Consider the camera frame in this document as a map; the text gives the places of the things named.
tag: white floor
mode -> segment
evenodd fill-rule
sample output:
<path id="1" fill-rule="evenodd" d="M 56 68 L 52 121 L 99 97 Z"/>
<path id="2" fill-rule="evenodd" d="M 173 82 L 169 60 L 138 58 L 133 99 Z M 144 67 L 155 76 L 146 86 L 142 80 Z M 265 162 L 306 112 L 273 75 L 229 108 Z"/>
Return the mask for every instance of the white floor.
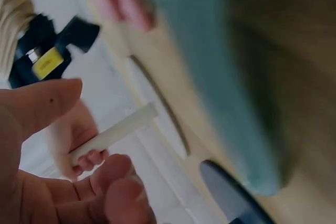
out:
<path id="1" fill-rule="evenodd" d="M 37 11 L 55 19 L 59 30 L 76 14 L 91 18 L 85 0 L 34 1 Z M 66 77 L 82 78 L 82 99 L 95 116 L 100 130 L 107 129 L 135 110 L 102 41 L 97 42 L 86 55 L 76 50 L 73 52 L 75 60 L 68 68 Z M 158 223 L 221 223 L 157 139 L 150 128 L 145 128 L 113 145 L 109 151 L 131 156 L 148 189 Z M 47 153 L 43 132 L 24 144 L 20 167 L 40 176 L 60 177 Z"/>

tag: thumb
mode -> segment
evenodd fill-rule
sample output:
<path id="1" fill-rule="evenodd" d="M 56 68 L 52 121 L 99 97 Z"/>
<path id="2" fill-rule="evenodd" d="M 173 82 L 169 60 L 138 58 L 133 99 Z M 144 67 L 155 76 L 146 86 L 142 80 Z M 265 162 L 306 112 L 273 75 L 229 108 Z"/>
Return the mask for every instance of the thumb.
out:
<path id="1" fill-rule="evenodd" d="M 79 100 L 81 90 L 79 79 L 44 81 L 1 90 L 0 106 L 12 116 L 16 134 L 23 142 L 68 112 Z"/>

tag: beige surface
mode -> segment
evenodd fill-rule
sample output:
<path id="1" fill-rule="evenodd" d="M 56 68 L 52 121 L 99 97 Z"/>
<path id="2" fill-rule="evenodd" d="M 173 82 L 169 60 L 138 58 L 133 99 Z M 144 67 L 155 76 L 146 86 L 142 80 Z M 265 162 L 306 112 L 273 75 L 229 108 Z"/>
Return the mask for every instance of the beige surface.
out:
<path id="1" fill-rule="evenodd" d="M 254 63 L 266 74 L 262 81 L 269 82 L 275 95 L 281 139 L 287 154 L 283 158 L 287 163 L 286 172 L 291 172 L 286 187 L 278 195 L 257 199 L 276 223 L 332 223 L 336 219 L 336 88 L 333 80 L 336 67 L 331 56 L 336 55 L 336 44 L 332 42 L 336 29 L 332 26 L 333 19 L 328 19 L 328 8 L 322 8 L 328 6 L 322 0 L 320 10 L 308 0 L 303 4 L 302 0 L 282 0 L 278 4 L 287 8 L 287 12 L 279 10 L 274 1 L 247 0 L 253 5 L 246 5 L 236 0 L 232 8 L 236 42 L 243 53 L 240 55 L 245 60 L 254 57 Z M 187 160 L 175 156 L 176 160 L 219 212 L 202 183 L 198 164 L 211 158 L 230 172 L 233 172 L 232 166 L 200 106 L 163 19 L 160 18 L 158 28 L 148 34 L 127 25 L 113 24 L 99 15 L 97 19 L 104 26 L 104 39 L 115 66 L 130 90 L 133 87 L 124 66 L 130 54 L 142 62 L 158 85 L 176 115 L 191 152 Z"/>

